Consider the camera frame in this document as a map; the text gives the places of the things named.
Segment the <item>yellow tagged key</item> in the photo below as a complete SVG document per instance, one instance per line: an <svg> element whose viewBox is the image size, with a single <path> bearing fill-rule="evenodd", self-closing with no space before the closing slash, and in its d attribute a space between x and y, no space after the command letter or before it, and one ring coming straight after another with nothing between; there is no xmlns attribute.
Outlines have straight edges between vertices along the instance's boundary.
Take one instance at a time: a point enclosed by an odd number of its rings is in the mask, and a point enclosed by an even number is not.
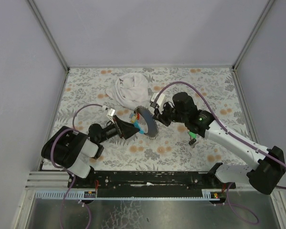
<svg viewBox="0 0 286 229"><path fill-rule="evenodd" d="M132 122L132 123L135 123L136 120L137 120L136 114L132 114L131 122Z"/></svg>

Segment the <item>black tagged key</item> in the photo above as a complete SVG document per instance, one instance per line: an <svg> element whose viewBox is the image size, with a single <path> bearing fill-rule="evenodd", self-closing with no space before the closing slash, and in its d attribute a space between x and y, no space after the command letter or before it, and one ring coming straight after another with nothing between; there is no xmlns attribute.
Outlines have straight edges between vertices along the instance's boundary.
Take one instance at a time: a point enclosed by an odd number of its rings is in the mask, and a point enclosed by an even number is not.
<svg viewBox="0 0 286 229"><path fill-rule="evenodd" d="M196 144L197 144L197 139L191 139L191 140L189 141L189 146L190 146L191 148L195 148Z"/></svg>

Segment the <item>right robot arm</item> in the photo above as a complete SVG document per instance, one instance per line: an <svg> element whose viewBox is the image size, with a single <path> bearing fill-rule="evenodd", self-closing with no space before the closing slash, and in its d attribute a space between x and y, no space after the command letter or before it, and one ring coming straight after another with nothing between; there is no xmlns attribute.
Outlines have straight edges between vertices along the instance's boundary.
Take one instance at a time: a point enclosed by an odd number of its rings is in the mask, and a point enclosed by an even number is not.
<svg viewBox="0 0 286 229"><path fill-rule="evenodd" d="M190 132L216 142L246 163L244 166L215 165L214 175L221 182L250 184L260 193L269 195L285 174L284 153L279 147L270 149L238 134L217 121L212 113L199 110L186 92L175 94L172 105L161 93L154 93L150 102L155 120L165 126L172 122L183 123Z"/></svg>

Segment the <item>blue key tag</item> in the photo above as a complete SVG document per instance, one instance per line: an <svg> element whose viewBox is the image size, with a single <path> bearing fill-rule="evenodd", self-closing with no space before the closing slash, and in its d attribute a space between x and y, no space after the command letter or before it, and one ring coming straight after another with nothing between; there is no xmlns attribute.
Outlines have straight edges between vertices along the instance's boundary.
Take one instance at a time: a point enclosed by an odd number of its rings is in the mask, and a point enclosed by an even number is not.
<svg viewBox="0 0 286 229"><path fill-rule="evenodd" d="M133 125L134 125L134 127L139 129L139 133L140 134L145 134L144 128L140 126L140 124L139 124L139 122L137 120L133 123Z"/></svg>

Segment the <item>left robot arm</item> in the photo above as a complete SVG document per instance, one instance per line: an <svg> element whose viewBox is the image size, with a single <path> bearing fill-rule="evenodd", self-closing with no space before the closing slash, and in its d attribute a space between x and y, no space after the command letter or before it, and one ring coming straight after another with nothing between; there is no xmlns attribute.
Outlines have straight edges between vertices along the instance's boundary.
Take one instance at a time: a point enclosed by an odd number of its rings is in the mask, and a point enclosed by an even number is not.
<svg viewBox="0 0 286 229"><path fill-rule="evenodd" d="M102 142L114 136L128 139L140 132L134 124L119 119L116 115L105 128L92 124L88 134L63 126L42 148L41 156L50 160L54 167L62 168L80 178L86 178L92 167L82 156L98 159L104 146Z"/></svg>

